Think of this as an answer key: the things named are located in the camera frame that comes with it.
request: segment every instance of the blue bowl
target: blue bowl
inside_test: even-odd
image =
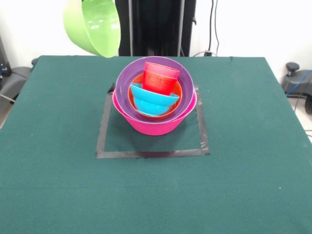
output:
[[[171,94],[170,96],[157,94],[142,89],[142,84],[131,84],[133,101],[138,111],[148,116],[160,116],[179,100],[179,96]]]

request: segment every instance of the green bowl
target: green bowl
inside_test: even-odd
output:
[[[69,39],[80,48],[107,58],[118,52],[120,22],[112,0],[68,0],[63,19]]]

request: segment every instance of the pink bowl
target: pink bowl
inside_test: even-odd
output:
[[[136,129],[138,132],[151,135],[151,136],[159,136],[164,135],[172,130],[174,130],[185,118],[186,116],[194,109],[197,103],[197,95],[195,90],[193,90],[193,97],[191,104],[189,107],[183,112],[183,114],[172,121],[165,122],[165,123],[146,123],[139,120],[135,120],[131,117],[129,117],[127,114],[125,114],[122,109],[120,108],[120,105],[117,101],[115,91],[113,92],[113,104],[115,108],[121,113],[125,119],[131,124],[131,126]]]

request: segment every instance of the orange bowl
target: orange bowl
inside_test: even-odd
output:
[[[132,81],[131,83],[142,84],[142,82],[143,82],[143,73],[140,74],[140,75],[138,75],[136,78],[134,78],[133,81]],[[171,108],[169,109],[169,111],[168,111],[167,113],[165,113],[165,114],[163,114],[163,115],[161,115],[161,116],[147,116],[147,115],[145,115],[145,114],[140,113],[140,112],[137,110],[137,108],[136,108],[136,106],[135,106],[135,104],[134,104],[134,102],[133,102],[133,94],[132,94],[132,91],[131,91],[131,86],[129,86],[129,89],[128,89],[128,99],[129,99],[130,104],[132,105],[132,107],[133,107],[141,116],[143,116],[144,118],[146,118],[146,119],[148,119],[148,120],[163,120],[163,119],[168,118],[168,117],[175,111],[175,109],[178,107],[178,105],[181,103],[181,100],[182,100],[182,88],[181,88],[181,85],[180,85],[179,81],[177,81],[177,82],[175,83],[175,86],[174,86],[174,88],[173,88],[173,90],[172,90],[172,93],[178,95],[180,98],[179,98],[179,100],[178,100],[174,105],[171,106]]]

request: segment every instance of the stacked bowls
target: stacked bowls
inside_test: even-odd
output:
[[[177,82],[172,88],[172,91],[169,92],[169,95],[174,95],[174,97],[175,95],[179,96],[179,100],[171,106],[164,115],[160,116],[146,115],[137,111],[133,101],[134,96],[131,92],[132,83],[137,84],[135,88],[140,88],[139,84],[142,84],[142,88],[144,89],[143,72],[151,72],[151,69],[147,68],[148,66],[153,68],[153,64],[150,63],[172,68],[172,71],[168,71],[172,73],[170,75],[171,77],[177,73],[177,70],[179,71]],[[150,90],[147,90],[147,92],[159,94],[158,92],[152,92]],[[126,120],[137,131],[153,136],[163,135],[175,129],[194,109],[196,102],[197,96],[194,91],[192,77],[188,71],[173,59],[157,56],[139,58],[126,66],[119,74],[113,93],[113,104]]]
[[[142,82],[135,78],[128,92],[130,103],[143,116],[157,120],[169,110],[174,110],[182,99],[182,90],[173,93],[179,86],[177,78],[180,71],[156,63],[145,62]]]

